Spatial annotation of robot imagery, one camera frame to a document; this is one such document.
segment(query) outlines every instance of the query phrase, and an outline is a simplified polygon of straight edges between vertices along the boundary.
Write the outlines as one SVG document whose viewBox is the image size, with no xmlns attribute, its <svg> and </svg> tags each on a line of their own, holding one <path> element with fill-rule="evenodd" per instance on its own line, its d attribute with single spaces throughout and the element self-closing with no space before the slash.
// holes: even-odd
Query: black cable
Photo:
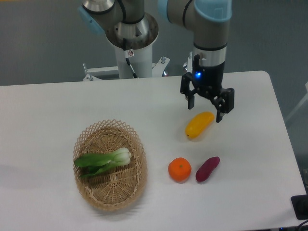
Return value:
<svg viewBox="0 0 308 231">
<path fill-rule="evenodd" d="M 126 39 L 123 39 L 123 51 L 126 51 L 126 50 L 127 50 L 126 43 L 127 43 L 127 40 L 126 40 Z M 138 78 L 138 76 L 137 76 L 137 74 L 136 74 L 136 72 L 135 72 L 133 66 L 132 66 L 131 63 L 130 63 L 129 58 L 125 58 L 125 60 L 126 60 L 127 65 L 130 66 L 130 69 L 131 69 L 131 71 L 132 71 L 132 73 L 133 73 L 134 78 Z"/>
<path fill-rule="evenodd" d="M 184 25 L 185 28 L 186 28 L 186 24 L 185 24 L 186 11 L 187 11 L 187 9 L 188 9 L 188 7 L 189 7 L 189 5 L 191 4 L 192 1 L 193 1 L 193 0 L 189 0 L 189 1 L 186 3 L 186 6 L 185 6 L 184 11 L 183 11 L 182 21 L 183 21 L 183 25 Z"/>
<path fill-rule="evenodd" d="M 308 222 L 308 220 L 304 221 L 303 223 L 299 224 L 296 228 L 295 228 L 295 231 L 299 231 L 301 229 L 301 227 L 303 225 L 305 225 L 306 223 Z"/>
<path fill-rule="evenodd" d="M 119 5 L 120 5 L 121 10 L 122 10 L 122 13 L 123 13 L 123 20 L 125 20 L 125 19 L 126 19 L 126 10 L 125 10 L 125 6 L 124 6 L 122 0 L 118 0 L 118 3 L 119 3 Z"/>
</svg>

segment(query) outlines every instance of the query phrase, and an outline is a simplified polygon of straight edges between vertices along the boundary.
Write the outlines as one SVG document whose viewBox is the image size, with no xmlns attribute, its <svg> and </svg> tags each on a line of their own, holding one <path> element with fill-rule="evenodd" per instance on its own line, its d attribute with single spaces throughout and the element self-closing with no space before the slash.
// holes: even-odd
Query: white table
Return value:
<svg viewBox="0 0 308 231">
<path fill-rule="evenodd" d="M 0 226 L 4 231 L 242 231 L 298 225 L 290 197 L 305 194 L 267 73 L 225 74 L 235 108 L 197 140 L 184 134 L 187 109 L 180 77 L 0 87 Z M 144 144 L 148 183 L 133 206 L 98 211 L 79 194 L 73 147 L 89 125 L 125 121 Z M 192 165 L 184 184 L 170 179 L 176 157 Z M 204 184 L 195 173 L 208 158 L 220 165 Z"/>
</svg>

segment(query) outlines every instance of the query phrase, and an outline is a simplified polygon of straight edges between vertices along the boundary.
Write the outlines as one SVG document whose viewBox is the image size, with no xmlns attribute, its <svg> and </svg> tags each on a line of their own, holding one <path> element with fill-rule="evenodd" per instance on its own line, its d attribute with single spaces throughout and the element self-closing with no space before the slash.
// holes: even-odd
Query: metal bracket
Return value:
<svg viewBox="0 0 308 231">
<path fill-rule="evenodd" d="M 165 68 L 167 67 L 169 62 L 170 62 L 170 59 L 163 56 L 160 58 L 160 60 L 157 63 L 153 63 L 152 64 L 152 77 L 166 76 L 167 72 Z M 86 64 L 83 63 L 83 68 L 84 68 L 85 75 L 86 75 L 83 78 L 83 81 L 103 80 L 104 76 L 119 74 L 119 69 L 117 66 L 87 69 Z M 102 76 L 102 79 L 96 78 L 93 75 Z"/>
<path fill-rule="evenodd" d="M 193 71 L 193 52 L 189 52 L 189 56 L 187 62 L 183 64 L 183 68 L 185 72 L 192 72 Z"/>
</svg>

